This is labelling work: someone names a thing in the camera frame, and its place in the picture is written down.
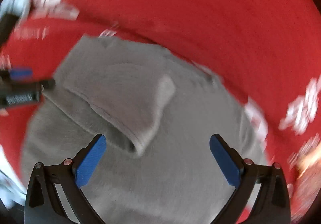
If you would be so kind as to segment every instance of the gray towel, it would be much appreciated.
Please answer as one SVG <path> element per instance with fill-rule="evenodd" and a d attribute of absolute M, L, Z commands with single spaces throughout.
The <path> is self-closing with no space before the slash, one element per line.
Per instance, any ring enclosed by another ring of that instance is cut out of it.
<path fill-rule="evenodd" d="M 110 145 L 82 190 L 106 223 L 210 223 L 233 192 L 209 149 L 214 133 L 266 163 L 217 77 L 158 45 L 84 37 L 55 78 L 28 127 L 24 184 L 35 162 L 61 163 L 105 134 Z"/>
<path fill-rule="evenodd" d="M 93 47 L 94 53 L 88 51 Z M 84 37 L 55 80 L 58 87 L 45 94 L 48 99 L 87 131 L 101 133 L 110 145 L 137 156 L 158 131 L 175 92 L 160 58 L 137 52 L 117 38 Z M 108 134 L 110 125 L 104 120 L 122 134 Z"/>

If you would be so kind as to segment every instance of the blue gripper pad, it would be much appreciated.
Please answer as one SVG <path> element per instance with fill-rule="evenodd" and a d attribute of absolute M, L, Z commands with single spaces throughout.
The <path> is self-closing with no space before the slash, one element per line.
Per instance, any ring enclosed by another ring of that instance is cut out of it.
<path fill-rule="evenodd" d="M 228 146 L 224 147 L 215 135 L 211 137 L 210 149 L 216 162 L 221 168 L 221 171 L 223 172 L 229 185 L 238 188 L 241 182 L 240 170 L 226 150 L 227 148 L 230 149 Z"/>
<path fill-rule="evenodd" d="M 33 75 L 30 68 L 14 68 L 10 71 L 10 78 L 12 80 L 19 80 Z"/>
<path fill-rule="evenodd" d="M 101 135 L 76 170 L 75 182 L 78 188 L 87 185 L 96 166 L 106 151 L 106 138 Z"/>

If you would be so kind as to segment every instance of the metal screw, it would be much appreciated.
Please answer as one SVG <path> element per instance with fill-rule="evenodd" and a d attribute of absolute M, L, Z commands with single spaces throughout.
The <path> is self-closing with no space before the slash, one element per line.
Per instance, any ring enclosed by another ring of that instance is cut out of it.
<path fill-rule="evenodd" d="M 72 159 L 65 159 L 65 160 L 64 160 L 64 164 L 65 164 L 65 165 L 70 165 L 72 162 L 73 162 Z"/>
<path fill-rule="evenodd" d="M 35 168 L 36 168 L 36 169 L 39 169 L 39 168 L 41 167 L 41 165 L 42 165 L 41 162 L 37 162 L 37 163 L 35 164 Z"/>
<path fill-rule="evenodd" d="M 251 159 L 244 159 L 244 162 L 247 164 L 247 165 L 252 165 L 253 164 L 253 161 Z"/>
<path fill-rule="evenodd" d="M 278 162 L 274 162 L 274 163 L 273 163 L 273 166 L 274 166 L 275 168 L 277 168 L 277 169 L 280 169 L 280 168 L 281 168 L 281 165 L 280 165 L 280 163 L 278 163 Z"/>

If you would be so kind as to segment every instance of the red surface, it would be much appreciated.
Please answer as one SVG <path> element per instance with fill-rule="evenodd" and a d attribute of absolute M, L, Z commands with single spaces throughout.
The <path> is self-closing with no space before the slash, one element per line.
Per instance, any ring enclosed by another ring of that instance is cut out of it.
<path fill-rule="evenodd" d="M 63 1 L 80 10 L 77 21 L 27 21 L 22 28 L 47 26 L 49 34 L 44 40 L 17 40 L 13 34 L 4 48 L 13 66 L 32 67 L 35 78 L 50 76 L 84 33 L 97 36 L 117 22 L 123 39 L 158 43 L 221 75 L 241 103 L 250 96 L 269 126 L 269 158 L 281 163 L 288 183 L 295 182 L 287 159 L 321 132 L 320 111 L 302 135 L 278 126 L 288 104 L 321 75 L 321 19 L 312 0 Z M 17 173 L 33 111 L 12 110 L 0 120 L 0 143 Z"/>

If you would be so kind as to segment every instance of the towel fold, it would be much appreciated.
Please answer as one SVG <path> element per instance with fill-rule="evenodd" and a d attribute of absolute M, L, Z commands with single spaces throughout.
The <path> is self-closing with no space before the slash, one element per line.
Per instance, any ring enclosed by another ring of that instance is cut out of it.
<path fill-rule="evenodd" d="M 83 37 L 57 69 L 56 89 L 45 96 L 93 135 L 101 133 L 110 145 L 141 156 L 175 85 L 162 58 L 132 44 Z M 118 134 L 111 134 L 112 126 Z"/>

